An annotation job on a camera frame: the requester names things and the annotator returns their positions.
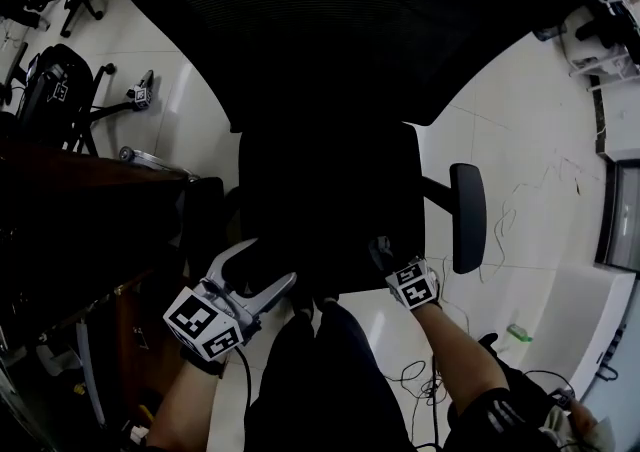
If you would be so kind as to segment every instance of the leg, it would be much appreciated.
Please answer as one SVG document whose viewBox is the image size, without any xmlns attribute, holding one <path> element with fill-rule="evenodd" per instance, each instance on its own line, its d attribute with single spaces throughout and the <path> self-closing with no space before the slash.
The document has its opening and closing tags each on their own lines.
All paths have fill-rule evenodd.
<svg viewBox="0 0 640 452">
<path fill-rule="evenodd" d="M 71 32 L 67 30 L 67 27 L 69 27 L 69 24 L 71 24 L 71 20 L 73 20 L 73 17 L 75 16 L 75 12 L 78 8 L 74 8 L 72 10 L 69 11 L 69 14 L 67 15 L 67 18 L 65 18 L 64 24 L 62 25 L 62 29 L 60 29 L 60 36 L 62 36 L 63 38 L 68 38 L 69 36 L 71 36 Z"/>
<path fill-rule="evenodd" d="M 299 450 L 309 437 L 307 408 L 301 405 L 313 382 L 313 327 L 298 314 L 276 337 L 262 374 L 260 396 L 245 420 L 246 452 Z"/>
<path fill-rule="evenodd" d="M 398 401 L 355 317 L 336 302 L 325 303 L 316 343 L 315 402 L 334 429 L 318 437 L 325 448 L 410 450 Z"/>
<path fill-rule="evenodd" d="M 91 113 L 89 113 L 89 121 L 93 123 L 94 121 L 108 118 L 109 116 L 112 116 L 122 111 L 133 111 L 133 110 L 135 110 L 135 104 L 133 102 L 122 102 L 121 104 L 111 105 L 109 107 L 103 107 L 101 109 L 98 109 L 97 111 L 91 111 Z"/>
<path fill-rule="evenodd" d="M 93 142 L 93 136 L 91 135 L 91 129 L 89 127 L 84 127 L 84 130 L 80 135 L 80 149 L 78 153 L 82 153 L 83 143 L 87 145 L 87 150 L 89 151 L 89 155 L 93 155 L 94 157 L 98 157 L 98 149 L 96 148 L 96 143 Z"/>
</svg>

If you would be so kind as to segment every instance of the white cabinet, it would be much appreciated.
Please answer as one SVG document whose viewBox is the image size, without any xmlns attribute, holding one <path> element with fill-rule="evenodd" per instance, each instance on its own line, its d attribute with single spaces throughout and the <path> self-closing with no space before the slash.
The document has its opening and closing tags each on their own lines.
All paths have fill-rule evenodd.
<svg viewBox="0 0 640 452">
<path fill-rule="evenodd" d="M 633 273 L 611 267 L 561 265 L 519 368 L 563 375 L 580 399 L 622 321 L 634 280 Z M 559 386 L 555 376 L 535 381 L 548 392 Z"/>
</svg>

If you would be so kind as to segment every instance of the person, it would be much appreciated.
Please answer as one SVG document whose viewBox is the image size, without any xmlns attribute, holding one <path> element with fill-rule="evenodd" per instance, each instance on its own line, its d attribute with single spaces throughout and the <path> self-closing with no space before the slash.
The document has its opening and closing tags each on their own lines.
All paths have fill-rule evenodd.
<svg viewBox="0 0 640 452">
<path fill-rule="evenodd" d="M 276 337 L 259 397 L 245 415 L 245 451 L 415 450 L 357 320 L 337 297 L 315 302 L 322 321 L 314 337 L 311 296 L 292 299 L 294 317 Z M 613 452 L 606 422 L 598 424 L 577 401 L 575 419 L 567 419 L 538 385 L 499 362 L 493 337 L 476 342 L 437 303 L 412 313 L 453 401 L 445 451 Z M 217 385 L 216 376 L 186 362 L 158 410 L 147 447 L 206 450 Z"/>
</svg>

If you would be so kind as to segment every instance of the white tile floor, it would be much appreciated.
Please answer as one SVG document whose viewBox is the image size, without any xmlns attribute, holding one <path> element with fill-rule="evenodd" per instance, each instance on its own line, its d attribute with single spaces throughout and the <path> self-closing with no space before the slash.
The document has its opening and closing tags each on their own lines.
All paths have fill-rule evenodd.
<svg viewBox="0 0 640 452">
<path fill-rule="evenodd" d="M 197 70 L 130 0 L 96 1 L 105 6 L 104 19 L 80 16 L 66 40 L 59 36 L 62 2 L 52 6 L 51 29 L 27 34 L 25 63 L 56 43 L 69 45 L 94 71 L 113 62 L 118 71 L 103 82 L 97 105 L 121 101 L 129 85 L 153 69 L 159 84 L 154 105 L 98 123 L 93 133 L 100 154 L 114 157 L 126 145 L 200 175 L 219 176 L 227 189 L 237 185 L 239 136 L 229 132 L 216 96 Z M 567 76 L 554 46 L 530 35 L 487 66 L 431 127 L 417 129 L 425 175 L 448 183 L 453 162 L 480 168 L 489 225 L 484 282 L 478 271 L 464 276 L 450 271 L 450 218 L 428 201 L 426 255 L 435 269 L 441 272 L 444 265 L 449 271 L 445 296 L 468 313 L 471 334 L 497 331 L 503 356 L 517 363 L 526 346 L 505 335 L 507 325 L 516 322 L 535 334 L 559 263 L 591 263 L 595 254 L 605 168 L 594 153 L 591 96 L 583 82 Z M 503 214 L 504 226 L 494 233 Z M 397 377 L 410 362 L 429 359 L 421 330 L 386 291 L 345 295 L 341 302 L 361 322 L 387 375 Z M 445 307 L 466 326 L 458 309 Z M 247 348 L 254 395 L 286 313 L 279 306 L 268 315 Z M 232 362 L 214 407 L 210 451 L 242 449 L 246 386 L 238 358 Z M 414 384 L 417 389 L 421 383 Z M 409 428 L 414 400 L 397 385 L 393 389 Z M 446 435 L 446 406 L 438 408 L 441 435 Z M 423 404 L 415 434 L 416 444 L 433 437 L 431 409 Z"/>
</svg>

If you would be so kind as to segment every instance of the wrist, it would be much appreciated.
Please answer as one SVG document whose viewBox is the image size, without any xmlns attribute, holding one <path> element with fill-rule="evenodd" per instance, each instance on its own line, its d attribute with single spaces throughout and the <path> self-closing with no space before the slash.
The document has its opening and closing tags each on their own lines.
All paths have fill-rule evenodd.
<svg viewBox="0 0 640 452">
<path fill-rule="evenodd" d="M 430 316 L 442 312 L 442 308 L 436 302 L 423 304 L 422 306 L 418 306 L 411 310 L 413 316 L 422 321 L 423 319 L 428 319 Z"/>
<path fill-rule="evenodd" d="M 180 351 L 180 356 L 182 356 L 188 363 L 193 365 L 199 370 L 211 375 L 217 376 L 222 379 L 222 375 L 227 367 L 227 360 L 229 354 L 222 354 L 218 356 L 213 361 L 207 361 L 198 354 L 194 353 L 191 349 L 186 346 L 183 346 Z"/>
<path fill-rule="evenodd" d="M 438 304 L 438 278 L 424 258 L 416 257 L 409 265 L 385 277 L 393 297 L 408 310 Z"/>
</svg>

